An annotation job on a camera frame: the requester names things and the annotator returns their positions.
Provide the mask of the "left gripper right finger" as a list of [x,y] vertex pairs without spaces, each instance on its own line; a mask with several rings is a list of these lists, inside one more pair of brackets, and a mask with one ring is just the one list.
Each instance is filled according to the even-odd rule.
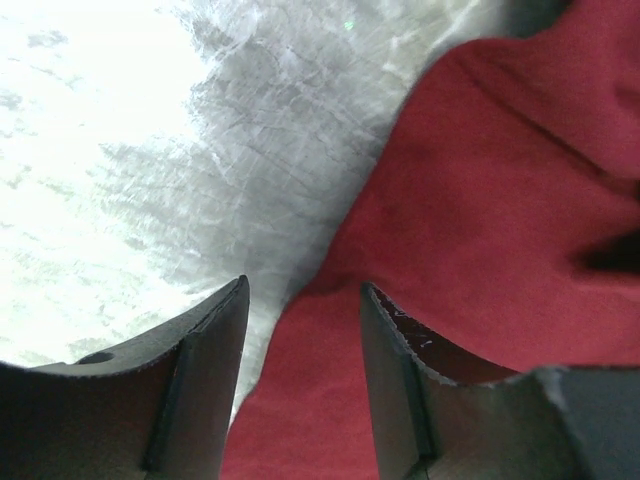
[[361,290],[360,325],[383,479],[635,479],[639,372],[488,362]]

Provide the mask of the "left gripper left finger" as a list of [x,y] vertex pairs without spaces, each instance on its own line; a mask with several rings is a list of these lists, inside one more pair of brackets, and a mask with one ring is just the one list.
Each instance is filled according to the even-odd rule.
[[215,479],[248,323],[239,277],[73,364],[1,367],[5,479]]

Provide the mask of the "dark red t-shirt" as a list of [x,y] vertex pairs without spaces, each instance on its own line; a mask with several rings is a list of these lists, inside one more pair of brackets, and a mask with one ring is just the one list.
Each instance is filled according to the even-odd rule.
[[377,474],[358,321],[373,282],[517,371],[639,360],[639,5],[574,1],[418,82],[318,274],[283,312],[225,479]]

